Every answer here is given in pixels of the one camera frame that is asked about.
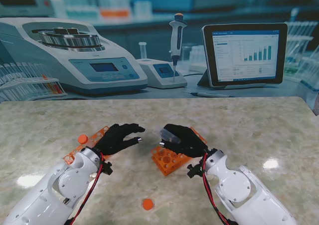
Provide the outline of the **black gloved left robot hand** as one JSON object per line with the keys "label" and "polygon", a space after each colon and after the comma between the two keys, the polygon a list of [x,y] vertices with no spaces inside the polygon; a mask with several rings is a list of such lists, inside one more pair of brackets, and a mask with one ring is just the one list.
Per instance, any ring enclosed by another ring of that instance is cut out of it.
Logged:
{"label": "black gloved left robot hand", "polygon": [[140,142],[141,137],[134,137],[129,140],[124,140],[132,133],[142,133],[145,128],[139,124],[114,124],[104,134],[104,136],[96,143],[92,150],[97,155],[110,156],[118,153],[130,146],[136,145]]}

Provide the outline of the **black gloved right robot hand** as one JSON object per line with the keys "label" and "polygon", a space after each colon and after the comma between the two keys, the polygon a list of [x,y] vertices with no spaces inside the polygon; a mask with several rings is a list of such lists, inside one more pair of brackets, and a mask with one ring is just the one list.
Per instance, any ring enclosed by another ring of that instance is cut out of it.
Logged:
{"label": "black gloved right robot hand", "polygon": [[208,152],[208,146],[189,127],[166,124],[164,129],[178,137],[180,142],[162,140],[162,147],[191,158],[203,157]]}

